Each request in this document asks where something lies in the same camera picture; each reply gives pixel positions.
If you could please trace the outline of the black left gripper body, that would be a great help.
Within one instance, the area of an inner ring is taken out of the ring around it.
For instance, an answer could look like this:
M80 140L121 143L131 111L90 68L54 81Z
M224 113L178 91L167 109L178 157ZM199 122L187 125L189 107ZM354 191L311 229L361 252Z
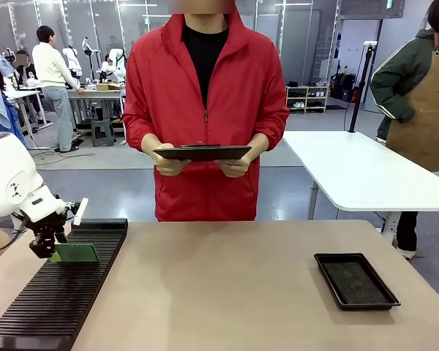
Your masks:
M27 221L26 228L30 229L34 233L34 237L37 240L55 242L57 241L54 237L55 233L61 231L65 232L65 224L65 219L42 219L38 222Z

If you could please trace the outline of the green PCB board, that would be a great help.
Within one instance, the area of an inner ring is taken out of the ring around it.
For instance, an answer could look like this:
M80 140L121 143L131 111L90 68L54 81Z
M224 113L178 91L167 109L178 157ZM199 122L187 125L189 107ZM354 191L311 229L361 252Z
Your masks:
M58 244L50 261L52 263L98 263L99 257L92 244Z

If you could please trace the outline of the black clipboard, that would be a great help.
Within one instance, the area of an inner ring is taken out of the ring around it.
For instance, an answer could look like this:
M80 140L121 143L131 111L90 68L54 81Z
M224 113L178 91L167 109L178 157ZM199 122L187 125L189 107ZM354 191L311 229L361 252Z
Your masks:
M250 146L220 146L220 145L193 145L180 148L160 148L153 150L154 153L164 159L191 162L213 162L217 160L241 159L252 148Z

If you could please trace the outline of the person's left hand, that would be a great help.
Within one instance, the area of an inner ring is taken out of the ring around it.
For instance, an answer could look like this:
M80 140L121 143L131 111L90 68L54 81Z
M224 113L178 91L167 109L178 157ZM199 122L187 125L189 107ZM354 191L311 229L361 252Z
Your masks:
M249 166L254 162L269 146L268 138L262 134L254 135L247 144L250 150L240 159L217 160L215 165L223 172L226 177L240 178L249 170Z

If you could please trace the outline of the grey plastic step stool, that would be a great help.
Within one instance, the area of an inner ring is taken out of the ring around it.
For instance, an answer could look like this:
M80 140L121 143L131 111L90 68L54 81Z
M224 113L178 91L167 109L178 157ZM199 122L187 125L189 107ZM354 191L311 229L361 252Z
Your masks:
M111 147L116 142L116 136L110 119L91 120L91 140L93 147Z

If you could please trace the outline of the seated person in dark top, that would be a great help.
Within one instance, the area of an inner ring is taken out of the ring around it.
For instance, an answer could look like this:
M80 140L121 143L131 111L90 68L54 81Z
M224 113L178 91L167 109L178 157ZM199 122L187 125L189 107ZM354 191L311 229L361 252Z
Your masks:
M37 73L35 71L34 65L30 61L28 53L25 50L18 50L15 54L18 62L18 65L16 67L16 72L18 73L18 85L27 85L30 78L37 79ZM38 96L30 96L29 100L37 113L37 123L39 125L44 124L44 120L40 115L41 109Z

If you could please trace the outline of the man in white sweater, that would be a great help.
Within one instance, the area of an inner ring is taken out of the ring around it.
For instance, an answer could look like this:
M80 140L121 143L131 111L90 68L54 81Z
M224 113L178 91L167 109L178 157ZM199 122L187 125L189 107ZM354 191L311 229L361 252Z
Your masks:
M56 36L49 26L40 26L36 31L39 43L32 49L32 59L41 90L57 115L57 152L70 153L78 150L73 144L73 117L67 93L67 83L79 94L84 90L72 77L65 61L56 49Z

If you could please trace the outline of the small white background robot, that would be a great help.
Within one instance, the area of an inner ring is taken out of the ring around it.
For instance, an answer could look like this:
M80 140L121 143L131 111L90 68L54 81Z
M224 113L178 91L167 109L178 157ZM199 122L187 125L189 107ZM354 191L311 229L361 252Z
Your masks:
M74 49L73 46L69 45L67 48L62 50L62 53L67 57L68 69L71 75L74 77L74 79L79 81L83 74L83 70L78 60L78 51Z

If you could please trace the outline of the person in red jacket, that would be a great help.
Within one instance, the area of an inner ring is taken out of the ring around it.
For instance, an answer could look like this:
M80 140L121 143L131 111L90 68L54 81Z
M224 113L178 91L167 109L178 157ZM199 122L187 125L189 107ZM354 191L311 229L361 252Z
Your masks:
M132 47L124 112L148 112L160 142L174 148L247 146L261 108L286 105L274 43L243 24L235 0L169 0L169 10ZM190 162L176 176L154 168L159 221L255 219L260 156L240 178L214 162Z

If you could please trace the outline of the wooden shoe rack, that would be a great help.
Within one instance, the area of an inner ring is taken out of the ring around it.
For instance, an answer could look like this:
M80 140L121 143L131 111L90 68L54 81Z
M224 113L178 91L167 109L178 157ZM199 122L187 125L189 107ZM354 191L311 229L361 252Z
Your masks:
M292 113L324 113L329 85L286 86L286 104Z

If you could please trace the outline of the black plastic tray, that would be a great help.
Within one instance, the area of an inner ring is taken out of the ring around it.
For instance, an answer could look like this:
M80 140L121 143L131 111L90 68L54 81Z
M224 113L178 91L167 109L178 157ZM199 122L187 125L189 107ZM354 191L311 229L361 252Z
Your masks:
M314 259L342 311L388 311L401 305L362 253L316 253Z

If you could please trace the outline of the white rounded side table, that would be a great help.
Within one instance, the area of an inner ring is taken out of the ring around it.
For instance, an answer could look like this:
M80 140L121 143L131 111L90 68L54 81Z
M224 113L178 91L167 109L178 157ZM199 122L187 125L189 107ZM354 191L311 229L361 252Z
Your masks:
M360 132L287 131L283 139L313 180L309 220L319 192L339 210L383 214L389 241L402 212L439 212L439 177Z

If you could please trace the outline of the black pole with white top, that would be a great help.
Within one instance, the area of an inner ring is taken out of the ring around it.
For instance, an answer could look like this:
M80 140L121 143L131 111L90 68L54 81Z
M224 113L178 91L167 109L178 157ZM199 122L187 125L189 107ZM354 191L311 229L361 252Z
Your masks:
M365 60L364 60L362 74L361 74L361 79L359 81L358 89L356 92L356 102L354 104L353 114L352 114L352 117L350 120L350 126L348 129L349 133L355 132L355 126L356 126L356 121L357 121L357 117L358 117L359 109L360 109L360 105L361 105L362 94L364 92L364 88L365 88L365 85L367 82L367 73L369 70L369 63L371 62L372 55L375 52L377 46L378 46L377 41L365 41L364 42L364 47L367 47L367 51L365 54Z

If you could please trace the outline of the person in brown apron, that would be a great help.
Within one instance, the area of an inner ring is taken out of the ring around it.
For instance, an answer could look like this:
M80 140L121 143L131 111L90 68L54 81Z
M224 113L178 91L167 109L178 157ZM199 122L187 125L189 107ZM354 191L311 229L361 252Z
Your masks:
M370 88L384 114L376 139L430 172L439 171L439 0L428 28L394 51L372 74Z

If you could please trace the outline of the black bags by wall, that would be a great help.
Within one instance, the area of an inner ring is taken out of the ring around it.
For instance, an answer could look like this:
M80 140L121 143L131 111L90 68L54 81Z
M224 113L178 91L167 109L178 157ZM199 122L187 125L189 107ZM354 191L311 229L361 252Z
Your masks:
M351 102L356 82L355 74L337 73L331 76L330 97Z

